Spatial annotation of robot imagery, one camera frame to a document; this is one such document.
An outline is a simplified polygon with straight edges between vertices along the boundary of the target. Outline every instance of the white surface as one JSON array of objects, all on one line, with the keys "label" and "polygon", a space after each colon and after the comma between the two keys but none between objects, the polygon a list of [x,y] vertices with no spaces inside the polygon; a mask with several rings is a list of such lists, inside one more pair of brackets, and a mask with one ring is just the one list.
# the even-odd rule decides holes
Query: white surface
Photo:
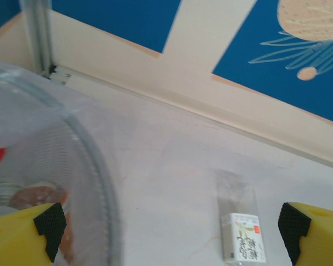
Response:
[{"label": "white surface", "polygon": [[158,58],[51,11],[54,62],[333,162],[333,125],[211,79],[253,3],[183,0]]},{"label": "white surface", "polygon": [[226,171],[255,184],[269,266],[291,265],[277,228],[284,202],[333,209],[333,168],[86,78],[67,86],[111,118],[126,266],[223,266],[215,180]]},{"label": "white surface", "polygon": [[33,70],[31,49],[26,37],[23,16],[22,14],[17,16],[19,18],[13,18],[16,21],[15,24],[0,36],[0,61]]}]

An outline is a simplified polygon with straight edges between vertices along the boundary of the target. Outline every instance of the white label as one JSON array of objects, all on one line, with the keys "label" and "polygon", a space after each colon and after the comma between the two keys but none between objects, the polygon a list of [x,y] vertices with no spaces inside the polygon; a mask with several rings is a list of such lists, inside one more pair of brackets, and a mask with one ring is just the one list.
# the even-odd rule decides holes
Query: white label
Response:
[{"label": "white label", "polygon": [[226,260],[266,263],[257,216],[231,213],[221,221]]}]

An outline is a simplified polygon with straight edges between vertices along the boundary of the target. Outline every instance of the clear plastic packaging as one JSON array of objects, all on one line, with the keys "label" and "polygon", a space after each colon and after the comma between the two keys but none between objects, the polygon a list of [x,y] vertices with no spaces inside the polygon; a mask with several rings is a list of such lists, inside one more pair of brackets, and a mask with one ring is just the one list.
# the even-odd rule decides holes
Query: clear plastic packaging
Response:
[{"label": "clear plastic packaging", "polygon": [[89,97],[0,63],[0,209],[63,205],[67,228],[54,265],[121,264],[106,117]]},{"label": "clear plastic packaging", "polygon": [[217,188],[226,265],[266,266],[254,186],[227,173],[218,178]]}]

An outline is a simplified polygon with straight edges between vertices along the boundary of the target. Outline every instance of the blue background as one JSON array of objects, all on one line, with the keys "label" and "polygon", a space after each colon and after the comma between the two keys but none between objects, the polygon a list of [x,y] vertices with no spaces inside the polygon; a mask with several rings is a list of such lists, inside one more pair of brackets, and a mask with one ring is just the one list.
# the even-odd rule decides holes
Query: blue background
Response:
[{"label": "blue background", "polygon": [[180,1],[52,0],[52,7],[61,14],[162,53]]},{"label": "blue background", "polygon": [[300,69],[285,69],[290,60],[248,63],[279,50],[260,45],[261,42],[286,37],[278,33],[282,28],[276,15],[277,6],[275,0],[257,1],[213,74],[333,121],[333,69],[302,81],[297,78]]},{"label": "blue background", "polygon": [[20,11],[19,0],[0,0],[0,27]]}]

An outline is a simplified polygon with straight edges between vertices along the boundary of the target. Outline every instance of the white floor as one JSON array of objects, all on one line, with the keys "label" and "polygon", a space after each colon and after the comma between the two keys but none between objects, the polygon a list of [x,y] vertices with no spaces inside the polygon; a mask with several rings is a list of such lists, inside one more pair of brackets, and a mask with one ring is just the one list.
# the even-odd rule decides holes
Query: white floor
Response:
[{"label": "white floor", "polygon": [[255,185],[268,265],[291,265],[277,227],[284,202],[333,209],[333,168],[81,76],[67,86],[107,108],[126,266],[224,265],[215,180],[227,171]]}]

